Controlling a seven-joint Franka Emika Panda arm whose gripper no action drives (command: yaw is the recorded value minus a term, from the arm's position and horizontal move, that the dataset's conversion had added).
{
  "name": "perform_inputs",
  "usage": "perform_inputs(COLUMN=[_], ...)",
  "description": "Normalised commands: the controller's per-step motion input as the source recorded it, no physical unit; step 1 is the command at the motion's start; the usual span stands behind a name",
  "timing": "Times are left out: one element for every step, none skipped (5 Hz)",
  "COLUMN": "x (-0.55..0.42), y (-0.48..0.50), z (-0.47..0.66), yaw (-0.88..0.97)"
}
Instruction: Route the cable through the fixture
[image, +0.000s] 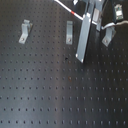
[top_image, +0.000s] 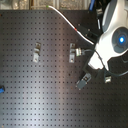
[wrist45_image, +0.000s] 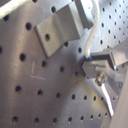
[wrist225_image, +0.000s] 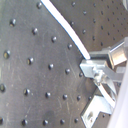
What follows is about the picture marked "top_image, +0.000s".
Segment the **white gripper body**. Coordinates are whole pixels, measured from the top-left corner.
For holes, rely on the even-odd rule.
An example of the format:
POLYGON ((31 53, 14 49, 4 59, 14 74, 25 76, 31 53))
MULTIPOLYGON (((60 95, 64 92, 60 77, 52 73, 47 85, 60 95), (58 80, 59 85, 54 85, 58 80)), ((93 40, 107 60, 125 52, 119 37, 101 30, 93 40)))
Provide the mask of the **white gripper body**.
POLYGON ((102 69, 108 70, 108 64, 97 52, 93 53, 93 55, 86 61, 83 67, 83 71, 90 73, 94 78, 98 76, 102 69))

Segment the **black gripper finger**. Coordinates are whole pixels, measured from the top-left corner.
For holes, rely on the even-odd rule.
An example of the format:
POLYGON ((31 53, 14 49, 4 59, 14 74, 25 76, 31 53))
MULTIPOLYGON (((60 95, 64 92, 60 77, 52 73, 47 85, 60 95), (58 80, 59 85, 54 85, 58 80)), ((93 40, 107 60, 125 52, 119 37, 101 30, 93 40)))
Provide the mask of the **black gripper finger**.
POLYGON ((86 73, 81 80, 76 84, 76 87, 81 90, 91 80, 91 74, 86 73))
POLYGON ((105 76, 105 78, 104 78, 105 83, 110 83, 111 81, 112 81, 112 76, 110 76, 110 75, 105 76))

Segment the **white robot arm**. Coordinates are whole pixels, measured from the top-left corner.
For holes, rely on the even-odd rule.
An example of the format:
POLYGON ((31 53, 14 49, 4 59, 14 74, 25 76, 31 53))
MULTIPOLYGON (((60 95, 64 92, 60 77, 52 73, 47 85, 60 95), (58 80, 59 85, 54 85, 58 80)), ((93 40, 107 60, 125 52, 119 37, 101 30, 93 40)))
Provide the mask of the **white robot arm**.
POLYGON ((92 52, 87 65, 93 70, 105 70, 105 82, 111 81, 108 61, 128 51, 128 0, 111 0, 104 12, 102 30, 94 49, 76 49, 76 55, 92 52))

